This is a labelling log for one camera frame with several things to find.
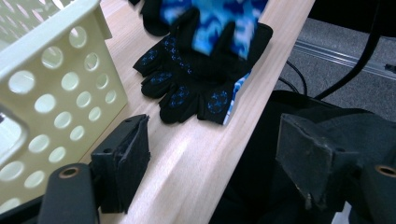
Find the wooden table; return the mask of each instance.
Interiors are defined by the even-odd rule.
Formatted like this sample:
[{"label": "wooden table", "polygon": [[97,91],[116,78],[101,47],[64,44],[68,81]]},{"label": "wooden table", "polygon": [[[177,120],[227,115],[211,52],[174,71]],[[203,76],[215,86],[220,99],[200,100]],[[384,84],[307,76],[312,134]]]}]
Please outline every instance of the wooden table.
[{"label": "wooden table", "polygon": [[[158,100],[140,92],[137,59],[159,38],[143,29],[138,8],[126,0],[102,0],[113,38],[107,45],[129,97],[98,144],[124,119],[148,114],[151,160],[129,213],[101,215],[102,223],[207,223],[244,151],[314,0],[270,0],[261,22],[274,29],[266,51],[238,92],[231,120],[220,126],[196,117],[165,125]],[[87,154],[83,161],[88,161]]]}]

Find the blue patterned glove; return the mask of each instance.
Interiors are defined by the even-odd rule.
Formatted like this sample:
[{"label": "blue patterned glove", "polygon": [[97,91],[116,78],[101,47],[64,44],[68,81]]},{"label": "blue patterned glove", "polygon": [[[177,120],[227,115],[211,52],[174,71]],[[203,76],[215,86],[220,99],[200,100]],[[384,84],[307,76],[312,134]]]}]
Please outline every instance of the blue patterned glove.
[{"label": "blue patterned glove", "polygon": [[241,82],[259,60],[272,36],[272,29],[260,24],[246,60],[230,51],[234,25],[228,24],[218,44],[207,56],[193,49],[180,49],[178,36],[168,35],[134,65],[145,77],[142,93],[161,98],[160,116],[165,123],[184,122],[194,114],[225,124]]},{"label": "blue patterned glove", "polygon": [[224,27],[235,23],[231,50],[246,59],[262,11],[268,0],[163,0],[161,20],[171,25],[191,7],[201,13],[192,40],[192,48],[209,55]]},{"label": "blue patterned glove", "polygon": [[[146,0],[142,8],[143,23],[153,35],[167,35],[177,30],[191,39],[184,40],[192,48],[209,55],[219,40],[225,26],[235,23],[231,50],[246,59],[250,41],[257,28],[257,22],[268,0]],[[198,21],[180,21],[192,7],[200,11]]]}]

